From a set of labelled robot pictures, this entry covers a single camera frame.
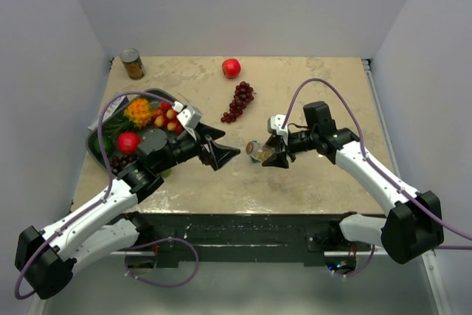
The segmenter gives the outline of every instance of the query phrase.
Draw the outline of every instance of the orange flower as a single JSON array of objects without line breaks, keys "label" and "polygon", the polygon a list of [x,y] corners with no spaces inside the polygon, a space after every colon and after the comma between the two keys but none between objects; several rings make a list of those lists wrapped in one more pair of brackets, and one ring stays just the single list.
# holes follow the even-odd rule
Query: orange flower
[{"label": "orange flower", "polygon": [[146,99],[133,100],[124,111],[127,117],[137,128],[144,128],[149,125],[153,119],[153,106]]}]

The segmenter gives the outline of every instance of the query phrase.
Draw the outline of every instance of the bunch of grapes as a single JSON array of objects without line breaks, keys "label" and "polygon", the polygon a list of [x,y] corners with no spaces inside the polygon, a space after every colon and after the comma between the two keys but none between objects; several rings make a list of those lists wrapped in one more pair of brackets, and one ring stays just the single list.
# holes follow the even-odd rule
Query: bunch of grapes
[{"label": "bunch of grapes", "polygon": [[225,112],[221,117],[221,122],[231,123],[243,114],[243,110],[254,99],[254,89],[246,83],[241,81],[235,89],[233,101],[229,104],[229,112]]},{"label": "bunch of grapes", "polygon": [[124,155],[121,158],[114,156],[110,161],[111,172],[114,175],[118,175],[118,173],[123,170],[126,165],[134,161],[134,158],[134,155]]}]

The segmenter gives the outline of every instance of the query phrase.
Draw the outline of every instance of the stone surface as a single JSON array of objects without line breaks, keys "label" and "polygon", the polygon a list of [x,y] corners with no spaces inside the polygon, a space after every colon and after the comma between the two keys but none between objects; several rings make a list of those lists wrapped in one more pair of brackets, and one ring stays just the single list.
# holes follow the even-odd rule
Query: stone surface
[{"label": "stone surface", "polygon": [[[302,153],[288,170],[262,168],[243,152],[250,140],[268,138],[266,122],[285,114],[298,85],[320,77],[332,83],[351,106],[364,131],[367,147],[390,167],[372,95],[359,58],[238,58],[242,72],[234,80],[221,72],[220,57],[143,57],[147,74],[133,81],[116,58],[103,103],[118,91],[164,89],[184,103],[198,107],[202,122],[225,130],[218,142],[242,153],[218,172],[197,159],[173,168],[162,187],[135,210],[197,213],[343,213],[381,212],[374,199],[351,176],[317,153]],[[257,92],[240,119],[227,125],[227,111],[235,86],[242,80]],[[355,126],[344,106],[321,83],[308,84],[300,93],[289,122],[304,124],[302,106],[324,100],[338,128]],[[107,182],[105,171],[87,156],[74,208],[94,197]]]}]

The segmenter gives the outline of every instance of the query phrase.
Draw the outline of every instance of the tin can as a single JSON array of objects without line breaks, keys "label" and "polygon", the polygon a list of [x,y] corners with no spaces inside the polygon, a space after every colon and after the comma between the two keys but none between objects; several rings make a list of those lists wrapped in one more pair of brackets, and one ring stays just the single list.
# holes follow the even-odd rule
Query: tin can
[{"label": "tin can", "polygon": [[142,65],[139,52],[134,48],[125,49],[119,55],[119,59],[123,62],[126,72],[131,79],[138,80],[145,76],[145,66]]}]

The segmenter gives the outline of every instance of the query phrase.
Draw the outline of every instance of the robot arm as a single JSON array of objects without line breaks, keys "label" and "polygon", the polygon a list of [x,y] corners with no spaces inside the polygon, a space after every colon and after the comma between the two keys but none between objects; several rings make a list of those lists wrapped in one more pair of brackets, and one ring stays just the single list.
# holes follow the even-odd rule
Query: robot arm
[{"label": "robot arm", "polygon": [[41,299],[56,295],[74,274],[101,257],[141,244],[141,239],[154,240],[153,227],[139,213],[121,214],[164,183],[161,172],[196,156],[202,164],[219,170],[240,153],[214,142],[225,133],[200,123],[197,108],[187,106],[178,118],[185,132],[175,139],[162,130],[147,132],[137,149],[137,160],[119,173],[107,199],[105,189],[65,218],[40,231],[30,226],[20,234],[15,256],[19,271],[47,243],[24,274]]},{"label": "robot arm", "polygon": [[339,224],[344,238],[382,246],[398,263],[406,263],[444,241],[443,228],[402,194],[405,190],[416,196],[417,201],[441,218],[440,201],[433,192],[420,193],[366,150],[366,156],[400,185],[400,189],[396,190],[367,162],[361,152],[359,138],[348,128],[336,128],[326,103],[310,103],[303,110],[308,124],[306,131],[290,133],[287,127],[283,128],[284,115],[268,120],[271,137],[266,144],[273,147],[275,152],[263,162],[263,166],[288,168],[287,156],[294,162],[295,153],[302,151],[316,150],[318,154],[326,156],[334,165],[354,177],[377,201],[386,216],[374,218],[350,213]]}]

